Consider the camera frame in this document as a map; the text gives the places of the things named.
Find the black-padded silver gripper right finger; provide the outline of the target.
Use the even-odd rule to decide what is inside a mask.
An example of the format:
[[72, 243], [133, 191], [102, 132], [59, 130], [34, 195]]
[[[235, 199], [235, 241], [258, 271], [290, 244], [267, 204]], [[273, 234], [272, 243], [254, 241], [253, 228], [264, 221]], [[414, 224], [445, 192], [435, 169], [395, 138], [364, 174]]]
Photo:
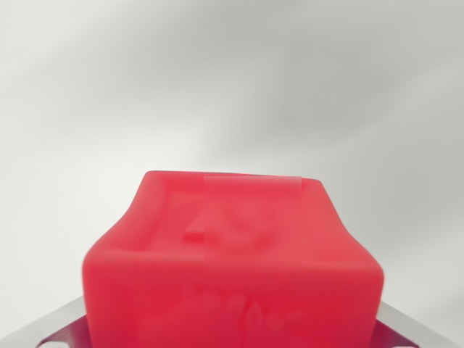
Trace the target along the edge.
[[455, 343], [382, 302], [373, 332], [373, 347], [455, 347]]

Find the black-padded silver gripper left finger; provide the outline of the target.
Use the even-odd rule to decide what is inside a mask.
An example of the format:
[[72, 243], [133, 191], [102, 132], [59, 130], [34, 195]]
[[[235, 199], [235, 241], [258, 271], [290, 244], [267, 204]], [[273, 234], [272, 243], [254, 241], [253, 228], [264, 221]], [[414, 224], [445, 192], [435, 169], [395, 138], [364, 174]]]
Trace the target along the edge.
[[1, 347], [89, 347], [82, 297], [1, 339]]

